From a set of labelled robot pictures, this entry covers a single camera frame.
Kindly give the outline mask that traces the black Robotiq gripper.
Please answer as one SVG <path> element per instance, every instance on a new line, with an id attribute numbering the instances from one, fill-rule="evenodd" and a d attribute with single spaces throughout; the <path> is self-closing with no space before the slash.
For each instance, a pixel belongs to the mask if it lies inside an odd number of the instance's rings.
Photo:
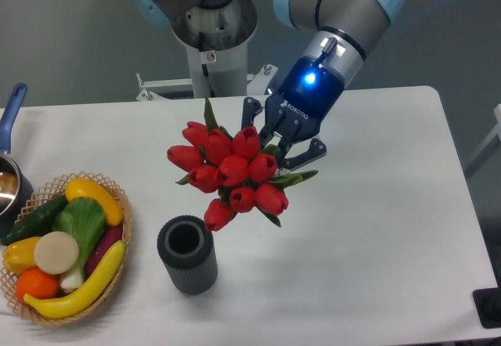
<path id="1" fill-rule="evenodd" d="M 284 138 L 287 145 L 314 137 L 343 91 L 344 82 L 338 72 L 315 65 L 313 59 L 301 57 L 278 91 L 265 100 L 265 125 L 259 132 L 261 143 L 267 144 L 274 133 Z M 262 111 L 259 100 L 245 97 L 241 129 L 253 126 L 255 117 Z M 326 154 L 325 143 L 313 138 L 306 151 L 284 158 L 279 168 L 299 169 Z"/>

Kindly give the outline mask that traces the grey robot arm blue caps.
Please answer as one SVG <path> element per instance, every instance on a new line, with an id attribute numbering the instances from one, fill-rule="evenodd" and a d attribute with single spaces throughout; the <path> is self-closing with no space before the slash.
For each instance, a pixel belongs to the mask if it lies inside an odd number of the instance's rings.
<path id="1" fill-rule="evenodd" d="M 320 126 L 405 0 L 273 0 L 283 24 L 314 37 L 282 84 L 260 103 L 249 97 L 247 45 L 258 25 L 251 0 L 132 0 L 184 45 L 193 94 L 244 96 L 242 124 L 264 114 L 262 143 L 279 136 L 277 161 L 294 170 L 326 153 Z"/>

